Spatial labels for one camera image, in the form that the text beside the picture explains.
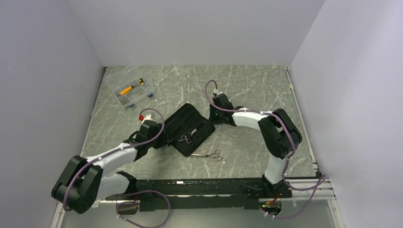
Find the black zippered tool case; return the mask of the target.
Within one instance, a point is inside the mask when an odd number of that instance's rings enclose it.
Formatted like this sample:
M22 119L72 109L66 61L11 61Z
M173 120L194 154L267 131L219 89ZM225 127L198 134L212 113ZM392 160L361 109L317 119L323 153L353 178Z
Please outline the black zippered tool case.
M214 131L214 125L189 103L185 103L167 120L165 130L173 137L171 146L185 157L189 157ZM198 131L192 136L192 142L179 142L178 139L193 129Z

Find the silver hair cutting scissors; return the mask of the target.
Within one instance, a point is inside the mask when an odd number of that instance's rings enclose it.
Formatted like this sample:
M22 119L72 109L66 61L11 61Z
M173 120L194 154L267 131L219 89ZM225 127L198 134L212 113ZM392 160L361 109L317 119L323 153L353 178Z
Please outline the silver hair cutting scissors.
M190 133L184 134L178 139L179 142L186 142L190 144L192 142L192 136L198 131L197 128L193 129Z

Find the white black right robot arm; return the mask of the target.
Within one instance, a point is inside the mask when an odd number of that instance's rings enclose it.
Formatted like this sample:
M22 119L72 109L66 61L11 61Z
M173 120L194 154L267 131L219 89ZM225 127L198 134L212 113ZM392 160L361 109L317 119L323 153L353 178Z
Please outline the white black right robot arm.
M212 124L248 127L260 131L270 152L268 167L262 176L266 180L262 183L262 192L267 197L274 197L279 193L288 155L302 142L302 134L287 112L282 108L254 112L242 106L234 107L225 93L218 92L210 103L209 120Z

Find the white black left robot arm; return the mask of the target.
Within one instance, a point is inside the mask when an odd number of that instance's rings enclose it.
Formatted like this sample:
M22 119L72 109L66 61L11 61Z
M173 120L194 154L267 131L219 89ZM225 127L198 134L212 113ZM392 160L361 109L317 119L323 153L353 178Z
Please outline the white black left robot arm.
M156 148L163 140L164 127L164 123L144 120L140 129L117 147L87 158L72 157L56 181L51 197L63 203L66 211L78 214L109 196L133 198L138 190L137 179L118 168L139 160L150 148Z

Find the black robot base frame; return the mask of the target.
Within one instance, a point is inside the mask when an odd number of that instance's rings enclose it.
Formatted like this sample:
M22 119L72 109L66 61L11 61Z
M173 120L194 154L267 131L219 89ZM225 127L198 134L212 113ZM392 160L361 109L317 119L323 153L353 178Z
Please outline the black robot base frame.
M281 184L274 190L262 178L138 180L137 196L109 196L106 200L136 200L140 212L167 209L259 209L261 203L292 198Z

